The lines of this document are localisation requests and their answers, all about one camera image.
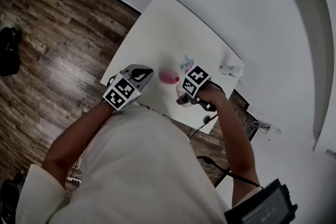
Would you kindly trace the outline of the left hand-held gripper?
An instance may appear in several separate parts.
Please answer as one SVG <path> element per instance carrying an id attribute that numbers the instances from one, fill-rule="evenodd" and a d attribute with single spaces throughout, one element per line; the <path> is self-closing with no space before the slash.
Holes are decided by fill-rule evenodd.
<path id="1" fill-rule="evenodd" d="M 141 96 L 141 91 L 153 77 L 153 74 L 153 69 L 145 65 L 127 66 L 110 78 L 101 101 L 120 111 Z"/>

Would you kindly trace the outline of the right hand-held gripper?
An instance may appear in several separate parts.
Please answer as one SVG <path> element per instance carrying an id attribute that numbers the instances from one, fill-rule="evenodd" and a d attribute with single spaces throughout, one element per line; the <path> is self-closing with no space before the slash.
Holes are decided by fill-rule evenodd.
<path id="1" fill-rule="evenodd" d="M 199 104 L 205 111 L 215 112 L 216 108 L 213 104 L 197 97 L 197 93 L 201 87 L 210 82 L 210 75 L 200 66 L 193 66 L 185 75 L 182 83 L 184 93 L 178 97 L 176 103 L 184 105 L 190 103 L 191 105 Z"/>

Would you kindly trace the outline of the person's right hand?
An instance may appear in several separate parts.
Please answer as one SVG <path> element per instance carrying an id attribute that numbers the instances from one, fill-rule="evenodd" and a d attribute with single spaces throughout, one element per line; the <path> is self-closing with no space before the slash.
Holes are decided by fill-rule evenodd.
<path id="1" fill-rule="evenodd" d="M 200 87 L 197 93 L 197 97 L 213 104 L 217 109 L 223 109 L 229 105 L 224 92 L 209 82 L 203 84 Z"/>

